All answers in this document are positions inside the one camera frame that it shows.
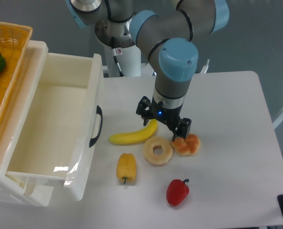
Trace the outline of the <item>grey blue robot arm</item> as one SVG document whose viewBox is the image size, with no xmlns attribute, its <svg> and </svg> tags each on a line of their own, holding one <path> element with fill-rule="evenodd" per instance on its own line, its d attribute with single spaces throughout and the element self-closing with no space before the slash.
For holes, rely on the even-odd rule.
<svg viewBox="0 0 283 229">
<path fill-rule="evenodd" d="M 156 73 L 152 98 L 143 97 L 136 113 L 144 124 L 155 119 L 165 124 L 174 137 L 186 138 L 189 118 L 181 118 L 184 98 L 195 74 L 197 37 L 220 30 L 229 20 L 224 0 L 175 0 L 175 12 L 160 17 L 151 10 L 133 11 L 131 0 L 69 0 L 66 2 L 79 27 L 95 25 L 97 39 L 109 47 L 109 59 L 124 75 L 119 62 L 124 49 L 138 48 Z"/>
</svg>

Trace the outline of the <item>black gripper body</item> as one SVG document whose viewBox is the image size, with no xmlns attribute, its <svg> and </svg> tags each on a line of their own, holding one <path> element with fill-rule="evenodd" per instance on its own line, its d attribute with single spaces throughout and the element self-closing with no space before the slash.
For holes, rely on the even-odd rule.
<svg viewBox="0 0 283 229">
<path fill-rule="evenodd" d="M 180 119 L 181 109 L 182 109 L 182 105 L 174 109 L 169 109 L 158 105 L 158 103 L 152 100 L 152 104 L 149 108 L 150 110 L 149 119 L 156 119 L 157 121 L 169 127 L 172 126 L 175 128 L 178 125 Z"/>
</svg>

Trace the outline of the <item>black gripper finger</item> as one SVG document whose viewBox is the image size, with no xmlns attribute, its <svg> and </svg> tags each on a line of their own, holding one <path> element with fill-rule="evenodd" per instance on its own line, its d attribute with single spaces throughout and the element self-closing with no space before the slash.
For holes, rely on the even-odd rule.
<svg viewBox="0 0 283 229">
<path fill-rule="evenodd" d="M 177 137 L 186 139 L 190 133 L 192 121 L 189 118 L 177 117 L 172 121 L 167 121 L 166 125 L 170 131 L 172 131 L 172 141 L 175 141 Z"/>
<path fill-rule="evenodd" d="M 136 114 L 141 116 L 144 126 L 146 126 L 148 124 L 148 121 L 152 119 L 151 101 L 148 97 L 143 96 L 139 101 L 136 109 Z"/>
</svg>

